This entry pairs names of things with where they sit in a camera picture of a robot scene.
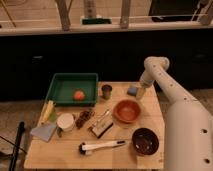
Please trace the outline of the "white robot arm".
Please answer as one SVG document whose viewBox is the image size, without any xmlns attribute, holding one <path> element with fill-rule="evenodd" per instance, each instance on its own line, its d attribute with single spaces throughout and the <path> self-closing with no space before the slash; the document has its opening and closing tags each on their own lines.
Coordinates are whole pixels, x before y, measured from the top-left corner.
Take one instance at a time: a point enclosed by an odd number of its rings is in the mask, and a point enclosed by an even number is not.
<svg viewBox="0 0 213 171">
<path fill-rule="evenodd" d="M 157 82 L 170 102 L 165 116 L 164 171 L 213 171 L 213 115 L 168 73 L 167 57 L 144 60 L 139 83 Z"/>
</svg>

